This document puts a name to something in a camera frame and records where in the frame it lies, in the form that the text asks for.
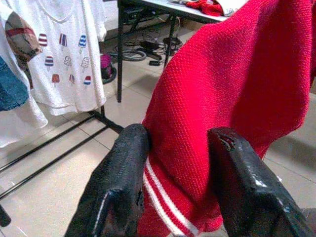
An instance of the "white stripe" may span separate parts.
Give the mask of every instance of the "white stripe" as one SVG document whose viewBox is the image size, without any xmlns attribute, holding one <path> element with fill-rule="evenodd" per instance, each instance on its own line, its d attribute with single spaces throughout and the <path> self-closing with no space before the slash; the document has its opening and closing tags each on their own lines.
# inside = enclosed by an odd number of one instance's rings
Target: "white stripe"
<svg viewBox="0 0 316 237">
<path fill-rule="evenodd" d="M 163 220 L 163 222 L 166 224 L 168 229 L 176 236 L 185 237 L 184 233 L 170 220 L 168 215 L 163 210 L 163 207 L 161 206 L 161 204 L 158 200 L 158 197 L 156 196 L 152 186 L 149 184 L 145 173 L 144 173 L 144 184 L 145 184 L 145 187 L 149 193 L 149 196 L 151 197 L 151 199 L 153 201 L 153 204 L 155 206 L 155 209 L 156 209 L 159 217 Z"/>
<path fill-rule="evenodd" d="M 167 206 L 170 208 L 172 213 L 175 215 L 175 217 L 188 229 L 192 232 L 194 236 L 197 236 L 199 234 L 198 229 L 179 211 L 179 209 L 176 207 L 176 205 L 172 202 L 171 198 L 163 188 L 161 182 L 158 180 L 157 176 L 155 175 L 152 166 L 150 165 L 149 159 L 147 159 L 146 167 L 148 169 L 148 172 L 153 179 L 154 183 L 157 186 L 158 191 L 160 192 L 162 199 L 165 201 Z"/>
</svg>

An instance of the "white table top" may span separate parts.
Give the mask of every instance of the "white table top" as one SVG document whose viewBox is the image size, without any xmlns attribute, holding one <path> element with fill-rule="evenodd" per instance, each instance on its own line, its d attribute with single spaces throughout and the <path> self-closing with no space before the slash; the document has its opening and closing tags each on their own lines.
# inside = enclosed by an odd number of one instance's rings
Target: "white table top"
<svg viewBox="0 0 316 237">
<path fill-rule="evenodd" d="M 181 12 L 184 16 L 185 15 L 191 15 L 192 18 L 198 18 L 203 19 L 203 21 L 225 21 L 228 17 L 225 16 L 209 16 L 204 13 L 202 13 L 200 10 L 193 9 L 190 7 L 185 6 L 184 4 L 179 4 L 176 2 L 171 2 L 170 0 L 131 0 L 130 1 L 135 3 L 142 3 L 145 5 L 152 5 L 157 8 L 163 8 L 167 10 L 166 8 L 169 8 L 170 11 L 177 11 L 178 13 Z"/>
</svg>

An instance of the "red cloth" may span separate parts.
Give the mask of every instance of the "red cloth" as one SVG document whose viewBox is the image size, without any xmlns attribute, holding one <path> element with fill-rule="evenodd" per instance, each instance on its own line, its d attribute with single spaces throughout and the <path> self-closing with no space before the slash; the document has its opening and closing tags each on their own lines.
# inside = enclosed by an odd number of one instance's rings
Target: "red cloth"
<svg viewBox="0 0 316 237">
<path fill-rule="evenodd" d="M 223 16 L 224 12 L 222 7 L 216 1 L 214 4 L 207 3 L 207 0 L 200 0 L 197 2 L 188 2 L 186 6 L 192 7 L 194 9 L 201 10 L 204 14 L 211 16 Z"/>
<path fill-rule="evenodd" d="M 310 0 L 250 0 L 179 50 L 143 122 L 153 150 L 140 235 L 196 236 L 221 226 L 207 131 L 231 127 L 262 157 L 271 142 L 303 123 L 311 53 Z"/>
</svg>

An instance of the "clothing rack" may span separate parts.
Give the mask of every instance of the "clothing rack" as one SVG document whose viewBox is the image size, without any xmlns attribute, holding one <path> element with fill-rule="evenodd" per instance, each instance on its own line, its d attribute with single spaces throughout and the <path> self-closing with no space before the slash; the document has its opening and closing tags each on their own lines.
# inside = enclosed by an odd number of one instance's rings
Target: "clothing rack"
<svg viewBox="0 0 316 237">
<path fill-rule="evenodd" d="M 9 162 L 8 164 L 0 167 L 0 173 L 4 172 L 5 170 L 9 169 L 10 167 L 12 167 L 13 165 L 17 164 L 18 162 L 22 161 L 23 159 L 25 159 L 27 156 L 33 154 L 34 152 L 38 151 L 39 149 L 45 147 L 46 145 L 50 144 L 51 142 L 59 139 L 60 137 L 66 135 L 67 133 L 71 132 L 72 130 L 74 130 L 75 128 L 81 126 L 82 124 L 84 124 L 85 122 L 91 120 L 91 119 L 97 119 L 100 122 L 102 122 L 105 127 L 101 128 L 100 130 L 98 130 L 97 132 L 95 132 L 94 134 L 90 135 L 89 137 L 87 137 L 86 139 L 84 139 L 83 141 L 79 142 L 77 145 L 73 146 L 72 148 L 70 148 L 69 150 L 67 150 L 66 152 L 64 152 L 63 154 L 61 154 L 59 157 L 55 158 L 54 160 L 52 160 L 51 162 L 49 162 L 47 165 L 43 166 L 42 168 L 40 168 L 39 170 L 35 171 L 33 174 L 29 175 L 28 177 L 26 177 L 25 179 L 21 180 L 19 183 L 15 184 L 14 186 L 12 186 L 11 188 L 9 188 L 8 190 L 6 190 L 5 192 L 0 194 L 0 200 L 4 199 L 6 196 L 8 196 L 10 193 L 14 192 L 15 190 L 17 190 L 18 188 L 22 187 L 24 184 L 26 184 L 27 182 L 29 182 L 30 180 L 32 180 L 33 178 L 35 178 L 37 175 L 39 175 L 40 173 L 44 172 L 45 170 L 47 170 L 48 168 L 50 168 L 51 166 L 53 166 L 55 163 L 57 163 L 58 161 L 60 161 L 62 158 L 66 157 L 67 155 L 69 155 L 71 152 L 73 152 L 74 150 L 78 149 L 79 147 L 81 147 L 82 145 L 84 145 L 85 143 L 87 143 L 88 141 L 92 140 L 94 137 L 96 137 L 97 135 L 99 135 L 100 133 L 104 132 L 105 130 L 107 130 L 108 128 L 112 129 L 113 131 L 115 131 L 116 133 L 120 133 L 123 130 L 123 127 L 120 125 L 115 124 L 113 121 L 109 120 L 106 118 L 105 116 L 105 112 L 104 112 L 104 106 L 101 106 L 101 113 L 99 113 L 98 111 L 91 111 L 88 112 L 90 114 L 89 117 L 87 117 L 86 119 L 84 119 L 83 121 L 77 123 L 76 125 L 68 128 L 67 130 L 63 131 L 62 133 L 56 135 L 55 137 L 49 139 L 48 141 L 42 143 L 41 145 L 33 148 L 32 150 L 26 152 L 25 154 L 19 156 L 18 158 L 12 160 L 11 162 Z M 11 222 L 11 219 L 9 217 L 9 215 L 6 213 L 6 211 L 3 209 L 3 207 L 0 205 L 0 226 L 5 227 L 7 225 L 9 225 Z"/>
</svg>

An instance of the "hanging shirt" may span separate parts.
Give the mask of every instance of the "hanging shirt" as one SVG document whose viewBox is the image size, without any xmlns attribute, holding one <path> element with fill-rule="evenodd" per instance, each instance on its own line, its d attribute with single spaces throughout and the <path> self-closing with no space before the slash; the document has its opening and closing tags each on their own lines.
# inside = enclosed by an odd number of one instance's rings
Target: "hanging shirt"
<svg viewBox="0 0 316 237">
<path fill-rule="evenodd" d="M 30 84 L 28 78 L 18 66 L 18 58 L 16 58 L 16 55 L 22 56 L 22 53 L 18 53 L 17 50 L 14 50 L 14 47 L 10 47 L 17 43 L 17 41 L 12 39 L 10 42 L 11 45 L 8 43 L 5 26 L 8 23 L 8 19 L 13 14 L 15 13 L 10 8 L 0 3 L 0 57 L 6 62 L 17 79 L 25 84 L 29 93 L 29 99 L 20 107 L 10 111 L 0 112 L 0 148 L 17 142 L 29 136 L 37 129 L 47 125 L 47 119 L 30 94 Z M 18 48 L 23 49 L 24 52 L 32 51 L 28 51 L 24 47 Z M 28 61 L 26 57 L 20 58 L 23 62 Z"/>
<path fill-rule="evenodd" d="M 41 45 L 43 53 L 28 63 L 35 100 L 56 116 L 103 105 L 98 36 L 105 18 L 100 10 L 93 16 L 96 1 L 1 1 L 33 27 Z"/>
</svg>

